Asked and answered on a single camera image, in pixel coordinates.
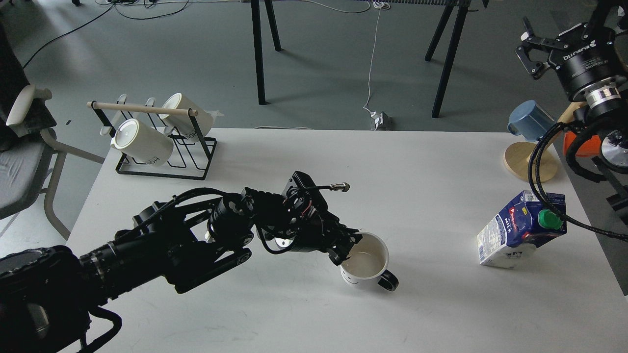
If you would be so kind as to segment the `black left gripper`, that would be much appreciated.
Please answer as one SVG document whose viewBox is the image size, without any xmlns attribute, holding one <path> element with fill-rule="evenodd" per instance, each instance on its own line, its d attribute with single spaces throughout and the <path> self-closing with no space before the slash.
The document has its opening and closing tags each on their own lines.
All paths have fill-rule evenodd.
<svg viewBox="0 0 628 353">
<path fill-rule="evenodd" d="M 245 205 L 253 216 L 253 224 L 267 247 L 273 240 L 278 250 L 267 248 L 271 254 L 287 251 L 328 253 L 330 261 L 341 265 L 363 235 L 340 223 L 328 211 L 321 190 L 347 192 L 348 183 L 316 185 L 309 174 L 295 171 L 282 194 L 272 194 L 245 188 Z"/>
</svg>

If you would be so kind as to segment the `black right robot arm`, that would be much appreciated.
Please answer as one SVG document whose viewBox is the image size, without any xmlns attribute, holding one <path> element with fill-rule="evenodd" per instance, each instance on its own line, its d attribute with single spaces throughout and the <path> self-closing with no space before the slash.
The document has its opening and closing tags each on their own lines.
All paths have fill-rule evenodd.
<svg viewBox="0 0 628 353">
<path fill-rule="evenodd" d="M 615 38 L 627 33 L 627 17 L 621 16 L 616 27 L 607 27 L 606 18 L 613 9 L 626 10 L 627 2 L 599 0 L 587 22 L 553 39 L 536 36 L 529 20 L 523 18 L 524 34 L 516 54 L 534 79 L 554 70 L 572 103 L 568 117 L 554 123 L 532 150 L 525 178 L 533 194 L 559 219 L 626 242 L 626 234 L 581 223 L 550 205 L 540 180 L 544 150 L 556 134 L 570 130 L 574 138 L 564 152 L 568 167 L 594 183 L 610 183 L 615 194 L 607 201 L 622 221 L 627 220 L 627 186 L 616 177 L 627 173 L 627 92 L 621 90 L 627 86 L 627 65 L 615 49 Z"/>
</svg>

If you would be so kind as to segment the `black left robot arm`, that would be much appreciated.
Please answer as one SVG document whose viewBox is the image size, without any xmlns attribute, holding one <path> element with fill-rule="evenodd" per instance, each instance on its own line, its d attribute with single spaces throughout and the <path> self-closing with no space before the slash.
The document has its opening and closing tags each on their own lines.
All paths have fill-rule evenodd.
<svg viewBox="0 0 628 353">
<path fill-rule="evenodd" d="M 113 241 L 81 256 L 67 246 L 24 250 L 1 259 L 1 351 L 55 353 L 79 341 L 92 353 L 121 329 L 104 305 L 164 277 L 179 293 L 206 283 L 251 257 L 258 232 L 271 254 L 321 251 L 340 265 L 363 238 L 328 212 L 321 190 L 296 171 L 282 194 L 244 188 L 240 194 L 201 187 L 156 202 Z"/>
</svg>

